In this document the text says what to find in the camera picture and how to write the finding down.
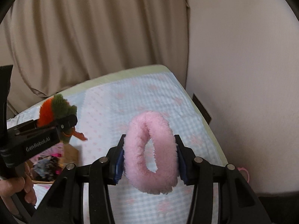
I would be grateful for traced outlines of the person's left hand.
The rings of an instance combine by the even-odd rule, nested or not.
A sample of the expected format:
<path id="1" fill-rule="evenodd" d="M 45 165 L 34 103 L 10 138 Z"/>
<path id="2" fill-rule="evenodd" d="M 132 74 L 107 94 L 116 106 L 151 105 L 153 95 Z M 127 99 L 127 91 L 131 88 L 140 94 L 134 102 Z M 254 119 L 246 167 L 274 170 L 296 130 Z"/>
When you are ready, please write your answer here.
<path id="1" fill-rule="evenodd" d="M 7 180 L 1 180 L 1 199 L 4 204 L 11 212 L 15 208 L 11 197 L 22 190 L 25 191 L 25 201 L 33 206 L 36 204 L 36 193 L 33 188 L 33 182 L 29 176 L 30 168 L 27 163 L 25 163 L 25 178 L 11 178 Z"/>

